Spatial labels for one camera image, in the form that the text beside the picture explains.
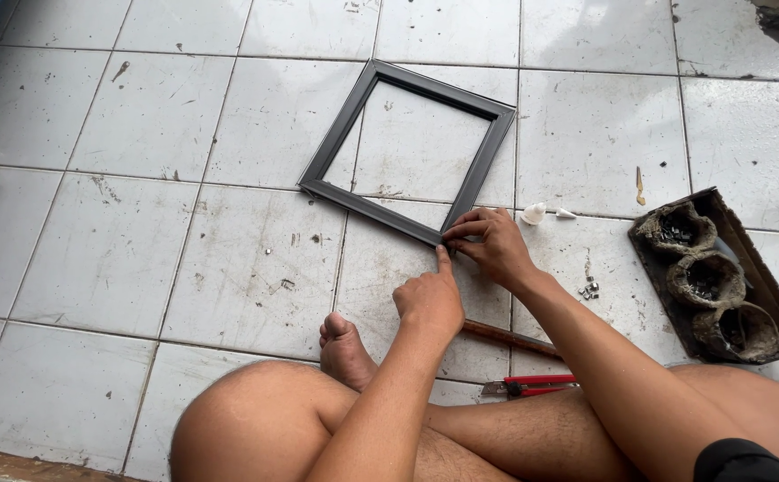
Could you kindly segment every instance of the black frame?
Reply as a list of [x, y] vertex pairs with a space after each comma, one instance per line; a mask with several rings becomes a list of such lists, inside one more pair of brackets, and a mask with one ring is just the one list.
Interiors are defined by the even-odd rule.
[[[390, 209], [384, 208], [380, 204], [373, 203], [350, 191], [321, 180], [327, 173], [330, 164], [341, 148], [342, 142], [350, 132], [351, 127], [357, 120], [357, 116], [365, 106], [365, 101], [371, 95], [377, 82], [383, 81], [395, 87], [403, 88], [427, 99], [436, 100], [442, 104], [450, 105], [456, 109], [468, 112], [474, 116], [491, 121], [491, 126], [479, 146], [479, 151], [470, 164], [467, 176], [460, 185], [458, 196], [454, 199], [452, 207], [448, 211], [446, 220], [443, 222], [441, 230], [428, 227], [425, 224], [402, 216]], [[325, 199], [331, 203], [340, 205], [355, 213], [372, 220], [381, 222], [409, 237], [417, 239], [426, 245], [435, 248], [442, 244], [442, 233], [445, 233], [449, 227], [461, 214], [472, 209], [472, 204], [479, 195], [479, 190], [491, 168], [496, 150], [502, 143], [502, 139], [508, 133], [511, 123], [514, 119], [514, 107], [502, 102], [482, 97], [481, 95], [467, 92], [466, 90], [453, 87], [443, 82], [435, 81], [424, 75], [396, 67], [376, 59], [370, 59], [362, 69], [356, 85], [353, 86], [351, 94], [348, 95], [345, 104], [342, 106], [339, 115], [333, 121], [327, 136], [321, 142], [309, 166], [300, 177], [298, 186], [303, 191], [312, 194], [320, 199]]]

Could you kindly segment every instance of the person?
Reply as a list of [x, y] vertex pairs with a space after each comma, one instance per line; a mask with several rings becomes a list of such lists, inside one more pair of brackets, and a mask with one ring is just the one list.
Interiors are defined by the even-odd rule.
[[444, 239], [533, 314], [579, 388], [428, 404], [464, 322], [438, 247], [437, 272], [393, 293], [400, 326], [380, 366], [331, 313], [321, 371], [258, 362], [193, 400], [172, 438], [171, 479], [779, 481], [779, 383], [724, 366], [662, 367], [533, 265], [505, 209], [473, 210]]

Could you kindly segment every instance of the finger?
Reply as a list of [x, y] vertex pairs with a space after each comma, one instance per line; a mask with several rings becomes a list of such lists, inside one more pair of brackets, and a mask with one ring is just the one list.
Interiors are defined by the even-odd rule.
[[494, 212], [491, 211], [488, 208], [476, 208], [472, 211], [467, 211], [464, 214], [461, 214], [457, 220], [452, 223], [452, 227], [457, 226], [458, 224], [463, 224], [470, 221], [480, 221], [480, 220], [489, 220], [493, 219]]
[[449, 247], [459, 250], [461, 253], [472, 258], [475, 262], [479, 262], [484, 254], [484, 246], [482, 246], [481, 243], [473, 243], [466, 239], [453, 239], [448, 243]]
[[465, 236], [482, 236], [484, 235], [484, 232], [487, 231], [489, 225], [491, 225], [491, 222], [487, 220], [470, 221], [450, 228], [443, 234], [443, 239], [448, 240]]
[[452, 275], [452, 258], [448, 257], [446, 246], [443, 245], [437, 247], [437, 272]]
[[508, 210], [505, 208], [497, 208], [495, 212], [500, 216], [502, 216], [503, 218], [511, 219], [511, 213], [509, 213]]

